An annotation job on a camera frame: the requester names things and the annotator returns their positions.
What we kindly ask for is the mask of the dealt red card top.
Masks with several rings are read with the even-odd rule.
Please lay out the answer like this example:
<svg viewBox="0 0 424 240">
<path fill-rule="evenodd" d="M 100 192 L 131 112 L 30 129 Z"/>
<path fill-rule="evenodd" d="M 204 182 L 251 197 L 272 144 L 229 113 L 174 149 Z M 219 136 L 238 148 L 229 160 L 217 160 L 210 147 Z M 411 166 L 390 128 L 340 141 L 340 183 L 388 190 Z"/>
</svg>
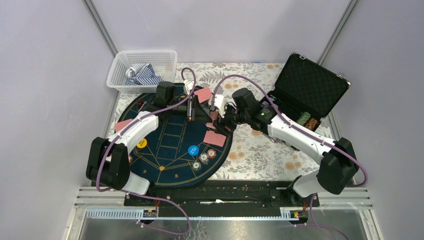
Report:
<svg viewBox="0 0 424 240">
<path fill-rule="evenodd" d="M 208 102 L 212 96 L 212 92 L 208 87 L 194 91 L 194 95 L 197 96 L 200 104 Z"/>
</svg>

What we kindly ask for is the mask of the dealt red card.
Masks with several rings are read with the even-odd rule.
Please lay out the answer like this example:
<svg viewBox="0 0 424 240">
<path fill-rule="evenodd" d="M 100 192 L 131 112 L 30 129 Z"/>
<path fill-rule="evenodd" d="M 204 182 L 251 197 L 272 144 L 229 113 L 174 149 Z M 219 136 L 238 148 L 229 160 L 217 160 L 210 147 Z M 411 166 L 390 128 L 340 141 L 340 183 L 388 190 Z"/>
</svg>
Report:
<svg viewBox="0 0 424 240">
<path fill-rule="evenodd" d="M 130 124 L 132 120 L 133 119 L 130 118 L 130 119 L 126 119 L 126 120 L 119 121 L 119 122 L 115 123 L 115 125 L 114 125 L 115 132 L 121 131 L 124 127 L 126 127 L 128 124 Z"/>
<path fill-rule="evenodd" d="M 197 96 L 200 104 L 208 102 L 212 96 L 212 92 L 208 87 L 194 91 L 194 95 Z"/>
</svg>

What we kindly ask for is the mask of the red playing card deck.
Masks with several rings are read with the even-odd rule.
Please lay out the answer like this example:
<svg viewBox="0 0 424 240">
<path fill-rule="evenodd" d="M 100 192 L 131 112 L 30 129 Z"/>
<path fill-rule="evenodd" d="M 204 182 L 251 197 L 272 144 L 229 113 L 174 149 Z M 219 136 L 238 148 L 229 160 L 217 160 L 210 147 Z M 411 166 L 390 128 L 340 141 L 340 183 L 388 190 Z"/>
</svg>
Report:
<svg viewBox="0 0 424 240">
<path fill-rule="evenodd" d="M 209 113 L 209 117 L 211 118 L 212 122 L 207 122 L 205 124 L 206 127 L 208 127 L 209 129 L 215 130 L 216 127 L 214 126 L 214 122 L 215 122 L 215 120 L 217 120 L 218 116 L 219 116 L 219 112 L 218 111 L 211 111 Z"/>
</svg>

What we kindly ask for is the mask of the dealt red cards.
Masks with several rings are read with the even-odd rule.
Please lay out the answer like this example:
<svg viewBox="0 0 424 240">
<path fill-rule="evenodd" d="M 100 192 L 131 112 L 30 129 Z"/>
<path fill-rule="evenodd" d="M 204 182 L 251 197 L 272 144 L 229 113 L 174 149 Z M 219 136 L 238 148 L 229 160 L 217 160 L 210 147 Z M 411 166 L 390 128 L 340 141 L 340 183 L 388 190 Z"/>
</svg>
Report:
<svg viewBox="0 0 424 240">
<path fill-rule="evenodd" d="M 225 135 L 216 133 L 213 130 L 207 130 L 205 132 L 203 143 L 210 144 L 218 147 L 223 147 L 225 142 L 227 140 L 227 137 Z"/>
</svg>

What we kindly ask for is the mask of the red white chip stack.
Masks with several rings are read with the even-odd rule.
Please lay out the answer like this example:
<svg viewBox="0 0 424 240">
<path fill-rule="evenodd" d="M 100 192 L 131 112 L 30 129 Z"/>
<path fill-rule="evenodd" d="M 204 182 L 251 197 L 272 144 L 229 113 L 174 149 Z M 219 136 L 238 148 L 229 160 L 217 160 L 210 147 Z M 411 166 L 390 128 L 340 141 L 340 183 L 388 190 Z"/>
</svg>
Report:
<svg viewBox="0 0 424 240">
<path fill-rule="evenodd" d="M 207 155 L 208 155 L 208 158 L 213 159 L 213 158 L 215 158 L 215 157 L 216 157 L 217 152 L 216 152 L 216 150 L 215 150 L 215 149 L 209 149 L 209 150 L 207 151 Z"/>
</svg>

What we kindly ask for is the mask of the blue ten chip stack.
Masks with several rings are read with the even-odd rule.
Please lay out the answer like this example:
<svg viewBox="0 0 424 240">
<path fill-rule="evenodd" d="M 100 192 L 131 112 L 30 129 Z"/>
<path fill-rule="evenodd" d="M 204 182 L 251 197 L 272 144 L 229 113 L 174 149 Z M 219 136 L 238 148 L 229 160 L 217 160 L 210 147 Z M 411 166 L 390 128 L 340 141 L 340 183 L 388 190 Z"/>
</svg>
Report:
<svg viewBox="0 0 424 240">
<path fill-rule="evenodd" d="M 207 165 L 209 163 L 209 160 L 210 160 L 210 158 L 209 158 L 209 155 L 207 153 L 200 154 L 199 161 L 200 161 L 201 164 Z"/>
</svg>

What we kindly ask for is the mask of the yellow big blind button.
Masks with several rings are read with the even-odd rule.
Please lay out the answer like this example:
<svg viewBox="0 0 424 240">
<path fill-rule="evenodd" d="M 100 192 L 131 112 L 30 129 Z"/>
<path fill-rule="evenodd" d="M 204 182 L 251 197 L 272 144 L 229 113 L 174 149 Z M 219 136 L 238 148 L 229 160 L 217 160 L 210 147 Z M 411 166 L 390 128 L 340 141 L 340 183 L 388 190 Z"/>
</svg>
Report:
<svg viewBox="0 0 424 240">
<path fill-rule="evenodd" d="M 141 141 L 139 141 L 136 144 L 136 147 L 139 148 L 139 149 L 143 149 L 147 146 L 147 143 L 148 143 L 147 140 L 145 138 L 143 138 Z"/>
</svg>

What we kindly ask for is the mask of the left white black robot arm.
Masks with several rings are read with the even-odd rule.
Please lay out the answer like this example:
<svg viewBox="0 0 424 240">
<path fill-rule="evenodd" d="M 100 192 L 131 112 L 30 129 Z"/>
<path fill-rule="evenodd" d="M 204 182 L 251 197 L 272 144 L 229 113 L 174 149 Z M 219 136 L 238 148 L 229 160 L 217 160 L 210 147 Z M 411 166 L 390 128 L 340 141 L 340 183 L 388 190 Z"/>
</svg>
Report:
<svg viewBox="0 0 424 240">
<path fill-rule="evenodd" d="M 152 204 L 155 192 L 150 181 L 131 172 L 129 156 L 136 145 L 155 131 L 170 115 L 185 116 L 189 121 L 210 123 L 212 119 L 194 92 L 178 99 L 176 85 L 163 81 L 155 95 L 140 108 L 137 116 L 113 135 L 96 137 L 90 146 L 85 175 L 96 184 L 136 195 L 144 206 Z"/>
</svg>

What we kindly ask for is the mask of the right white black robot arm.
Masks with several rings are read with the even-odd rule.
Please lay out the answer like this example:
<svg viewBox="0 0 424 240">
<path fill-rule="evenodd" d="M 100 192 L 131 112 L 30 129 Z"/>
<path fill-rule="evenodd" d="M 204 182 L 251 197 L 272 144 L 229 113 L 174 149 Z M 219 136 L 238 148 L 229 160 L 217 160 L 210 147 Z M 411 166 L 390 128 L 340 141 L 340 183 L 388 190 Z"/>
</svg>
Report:
<svg viewBox="0 0 424 240">
<path fill-rule="evenodd" d="M 359 166 L 355 163 L 349 140 L 321 136 L 287 119 L 275 104 L 270 101 L 262 105 L 247 88 L 235 91 L 232 98 L 233 104 L 229 104 L 222 95 L 213 95 L 208 101 L 210 108 L 219 112 L 214 123 L 217 132 L 229 135 L 237 125 L 247 124 L 307 154 L 319 165 L 318 170 L 298 176 L 289 185 L 286 198 L 291 205 L 301 205 L 314 193 L 339 195 L 358 172 Z"/>
</svg>

